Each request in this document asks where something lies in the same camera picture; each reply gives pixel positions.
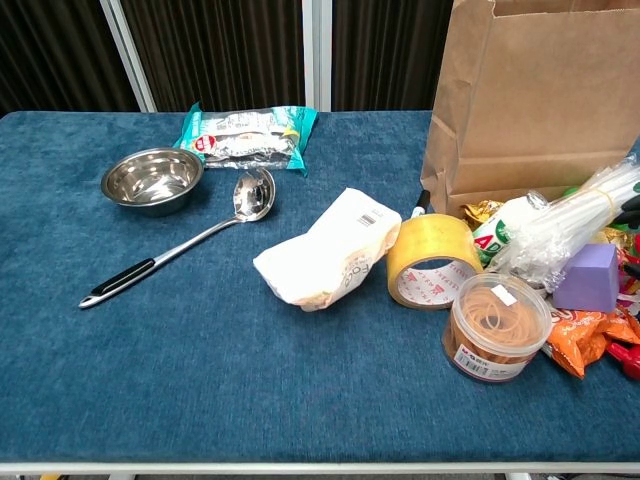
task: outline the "rubber band container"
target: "rubber band container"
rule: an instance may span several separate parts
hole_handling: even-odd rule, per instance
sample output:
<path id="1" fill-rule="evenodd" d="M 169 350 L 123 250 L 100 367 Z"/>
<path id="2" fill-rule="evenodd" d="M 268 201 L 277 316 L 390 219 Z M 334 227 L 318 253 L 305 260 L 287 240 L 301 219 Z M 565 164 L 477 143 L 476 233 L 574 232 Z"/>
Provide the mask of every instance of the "rubber band container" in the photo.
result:
<path id="1" fill-rule="evenodd" d="M 551 327 L 549 307 L 535 290 L 515 277 L 482 273 L 460 287 L 442 343 L 464 373 L 506 382 L 531 361 Z"/>

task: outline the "yellow tape roll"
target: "yellow tape roll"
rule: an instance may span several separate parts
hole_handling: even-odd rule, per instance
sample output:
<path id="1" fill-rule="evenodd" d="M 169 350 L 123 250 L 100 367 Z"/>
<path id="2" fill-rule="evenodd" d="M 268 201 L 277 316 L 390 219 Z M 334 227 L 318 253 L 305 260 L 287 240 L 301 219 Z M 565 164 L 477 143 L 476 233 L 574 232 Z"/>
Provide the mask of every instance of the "yellow tape roll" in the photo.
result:
<path id="1" fill-rule="evenodd" d="M 430 260 L 451 262 L 436 268 L 415 268 Z M 462 283 L 480 272 L 471 230 L 449 215 L 433 213 L 403 222 L 387 255 L 389 293 L 410 308 L 448 308 Z"/>

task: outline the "purple block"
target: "purple block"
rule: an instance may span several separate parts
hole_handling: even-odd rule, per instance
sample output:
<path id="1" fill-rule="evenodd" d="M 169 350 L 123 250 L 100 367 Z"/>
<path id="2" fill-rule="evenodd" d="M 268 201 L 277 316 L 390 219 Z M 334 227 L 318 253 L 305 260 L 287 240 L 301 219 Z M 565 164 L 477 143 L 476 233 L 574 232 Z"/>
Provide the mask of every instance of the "purple block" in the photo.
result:
<path id="1" fill-rule="evenodd" d="M 553 292 L 554 307 L 613 311 L 620 289 L 615 245 L 585 245 L 569 260 L 565 272 L 567 276 Z"/>

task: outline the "red object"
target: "red object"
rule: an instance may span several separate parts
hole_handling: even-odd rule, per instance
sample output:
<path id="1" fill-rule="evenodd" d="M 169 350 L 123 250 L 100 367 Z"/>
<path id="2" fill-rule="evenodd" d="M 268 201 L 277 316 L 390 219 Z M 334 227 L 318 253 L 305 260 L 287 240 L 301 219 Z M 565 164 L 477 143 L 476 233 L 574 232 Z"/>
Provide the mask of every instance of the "red object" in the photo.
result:
<path id="1" fill-rule="evenodd" d="M 627 377 L 640 380 L 640 345 L 627 349 L 619 343 L 611 343 L 607 347 L 607 352 L 622 362 L 622 371 Z"/>

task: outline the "stainless steel bowl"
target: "stainless steel bowl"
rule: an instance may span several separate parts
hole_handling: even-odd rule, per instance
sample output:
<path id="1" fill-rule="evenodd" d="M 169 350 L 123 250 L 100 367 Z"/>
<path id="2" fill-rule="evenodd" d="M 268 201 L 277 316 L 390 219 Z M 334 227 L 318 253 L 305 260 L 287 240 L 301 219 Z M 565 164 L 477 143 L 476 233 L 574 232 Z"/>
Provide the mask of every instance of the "stainless steel bowl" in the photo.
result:
<path id="1" fill-rule="evenodd" d="M 182 208 L 204 167 L 191 152 L 152 148 L 120 160 L 102 177 L 102 192 L 118 205 L 152 215 Z"/>

